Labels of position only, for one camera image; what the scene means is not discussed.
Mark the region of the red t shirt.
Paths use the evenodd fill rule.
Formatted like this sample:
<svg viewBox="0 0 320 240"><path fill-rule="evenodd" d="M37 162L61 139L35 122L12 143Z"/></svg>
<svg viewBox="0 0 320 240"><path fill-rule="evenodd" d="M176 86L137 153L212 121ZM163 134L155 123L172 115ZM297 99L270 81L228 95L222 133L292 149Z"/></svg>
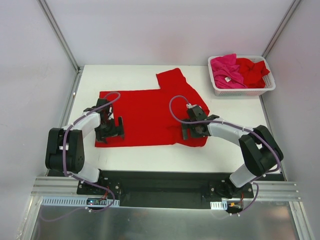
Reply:
<svg viewBox="0 0 320 240"><path fill-rule="evenodd" d="M266 86L263 80L270 71L266 67L265 62L252 62L248 58L237 58L236 64L239 65L239 73L243 77L244 85L249 89L263 89Z"/></svg>
<svg viewBox="0 0 320 240"><path fill-rule="evenodd" d="M210 110L198 92L187 83L179 68L156 74L158 89L122 90L113 104L114 117L122 117L124 137L95 142L97 148L139 147L181 144L203 147L206 137L183 139L182 125L188 118L187 103Z"/></svg>

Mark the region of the white perforated plastic basket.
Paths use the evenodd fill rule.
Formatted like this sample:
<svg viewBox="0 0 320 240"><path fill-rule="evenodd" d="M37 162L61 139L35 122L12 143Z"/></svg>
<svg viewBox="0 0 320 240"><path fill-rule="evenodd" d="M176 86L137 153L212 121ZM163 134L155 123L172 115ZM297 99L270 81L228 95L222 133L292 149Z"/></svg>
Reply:
<svg viewBox="0 0 320 240"><path fill-rule="evenodd" d="M275 79L271 73L271 71L269 70L269 65L267 64L266 60L262 57L262 56L240 56L237 58L246 58L251 60L254 63L260 62L260 61L264 61L265 62L265 66L267 67L267 69L270 71L270 73L266 76L263 77L263 80L265 82L265 87L264 88L244 88L244 89L219 89L216 87L215 82L214 82L214 76L212 73L212 68L210 66L209 61L213 58L216 58L218 56L211 56L208 58L208 69L209 69L209 75L210 75L210 79L214 88L214 94L216 96L260 96L262 94L264 94L267 91L272 91L276 88L276 84L275 84Z"/></svg>

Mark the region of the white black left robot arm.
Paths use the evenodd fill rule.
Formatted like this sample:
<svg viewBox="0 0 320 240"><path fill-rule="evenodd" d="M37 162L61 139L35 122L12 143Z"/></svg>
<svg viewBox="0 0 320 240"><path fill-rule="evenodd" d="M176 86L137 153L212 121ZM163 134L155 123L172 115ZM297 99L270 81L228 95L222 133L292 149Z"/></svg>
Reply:
<svg viewBox="0 0 320 240"><path fill-rule="evenodd" d="M102 144L113 137L125 138L123 118L115 118L113 101L99 98L96 105L86 108L73 123L52 128L48 133L45 166L66 177L78 178L83 190L96 195L107 194L103 171L85 160L84 139L91 132Z"/></svg>

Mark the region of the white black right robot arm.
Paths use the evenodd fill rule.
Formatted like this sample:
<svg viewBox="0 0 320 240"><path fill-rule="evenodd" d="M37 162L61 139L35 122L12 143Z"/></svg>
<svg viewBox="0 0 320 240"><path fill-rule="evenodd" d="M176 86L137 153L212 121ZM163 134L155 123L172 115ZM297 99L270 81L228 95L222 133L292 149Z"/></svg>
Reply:
<svg viewBox="0 0 320 240"><path fill-rule="evenodd" d="M246 184L273 171L273 167L281 166L284 155L266 126L247 128L236 125L217 115L208 116L197 104L188 103L186 112L188 118L181 124L184 140L217 137L241 149L244 163L214 188L220 197L237 197Z"/></svg>

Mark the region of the pink t shirt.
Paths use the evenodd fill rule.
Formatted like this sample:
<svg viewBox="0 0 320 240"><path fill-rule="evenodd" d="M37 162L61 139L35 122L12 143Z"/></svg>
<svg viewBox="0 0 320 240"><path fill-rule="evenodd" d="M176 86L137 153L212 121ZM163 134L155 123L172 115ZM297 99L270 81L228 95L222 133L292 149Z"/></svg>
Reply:
<svg viewBox="0 0 320 240"><path fill-rule="evenodd" d="M247 89L244 77L239 72L240 65L236 62L236 53L214 57L209 61L214 84L218 89Z"/></svg>

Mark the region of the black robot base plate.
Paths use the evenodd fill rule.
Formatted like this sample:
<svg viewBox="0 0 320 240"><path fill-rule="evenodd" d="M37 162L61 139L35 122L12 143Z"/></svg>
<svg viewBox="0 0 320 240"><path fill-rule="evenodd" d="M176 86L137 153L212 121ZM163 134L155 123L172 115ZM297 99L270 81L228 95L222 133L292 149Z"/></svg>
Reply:
<svg viewBox="0 0 320 240"><path fill-rule="evenodd" d="M122 207L209 209L222 199L252 199L250 183L234 188L229 173L104 170L98 185Z"/></svg>

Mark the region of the left aluminium frame post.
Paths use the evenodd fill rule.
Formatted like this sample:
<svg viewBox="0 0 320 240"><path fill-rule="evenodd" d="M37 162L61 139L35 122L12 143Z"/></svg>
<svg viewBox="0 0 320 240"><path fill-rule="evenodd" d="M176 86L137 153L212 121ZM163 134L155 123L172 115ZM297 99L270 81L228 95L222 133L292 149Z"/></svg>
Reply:
<svg viewBox="0 0 320 240"><path fill-rule="evenodd" d="M75 56L73 55L71 48L69 47L63 32L61 31L61 28L59 27L59 24L54 17L52 10L46 0L37 0L41 10L43 11L50 27L52 28L55 36L57 37L57 40L59 41L64 53L66 54L69 62L71 63L73 69L75 70L76 73L78 73L81 69L79 66Z"/></svg>

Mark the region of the aluminium frame post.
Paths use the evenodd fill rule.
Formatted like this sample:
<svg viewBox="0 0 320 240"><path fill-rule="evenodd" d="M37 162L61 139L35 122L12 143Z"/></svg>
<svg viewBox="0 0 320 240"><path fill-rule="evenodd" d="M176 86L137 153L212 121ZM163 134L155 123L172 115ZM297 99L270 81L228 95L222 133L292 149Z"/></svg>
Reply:
<svg viewBox="0 0 320 240"><path fill-rule="evenodd" d="M52 10L46 0L37 0L41 10L43 11L50 27L52 28L55 36L57 37L57 40L59 41L64 53L66 54L69 62L71 63L73 69L75 70L76 73L78 73L81 69L79 66L75 56L73 55L71 48L69 47L63 32L61 31L61 28L59 27L59 24L54 17Z"/></svg>
<svg viewBox="0 0 320 240"><path fill-rule="evenodd" d="M262 57L263 58L267 58L267 56L270 54L270 52L272 51L273 47L276 45L277 41L279 40L281 34L283 33L283 31L285 30L286 26L288 25L288 23L290 22L290 20L292 19L292 17L294 16L295 12L297 11L297 9L299 8L299 6L301 5L301 3L303 2L303 0L292 0L288 9L286 10L284 16L282 17L279 25L277 26L277 28L275 29L275 32L273 33L272 37L270 38L270 40L268 41L263 53L262 53Z"/></svg>

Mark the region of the right aluminium frame post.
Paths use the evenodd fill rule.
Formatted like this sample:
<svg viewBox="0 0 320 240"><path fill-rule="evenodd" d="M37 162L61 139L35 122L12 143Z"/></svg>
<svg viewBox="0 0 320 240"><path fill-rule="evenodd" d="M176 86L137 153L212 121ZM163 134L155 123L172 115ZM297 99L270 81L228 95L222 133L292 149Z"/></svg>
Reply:
<svg viewBox="0 0 320 240"><path fill-rule="evenodd" d="M301 5L301 3L303 2L303 0L292 0L288 9L286 10L284 16L282 17L279 25L277 26L277 28L275 29L275 32L273 33L272 37L270 38L270 40L268 41L263 53L262 53L262 57L263 58L267 58L267 56L270 54L270 52L272 51L273 47L276 45L277 41L279 40L281 34L283 33L283 31L285 30L286 26L288 25L288 23L290 22L290 20L292 19L292 17L294 16L295 12L297 11L297 9L299 8L299 6Z"/></svg>

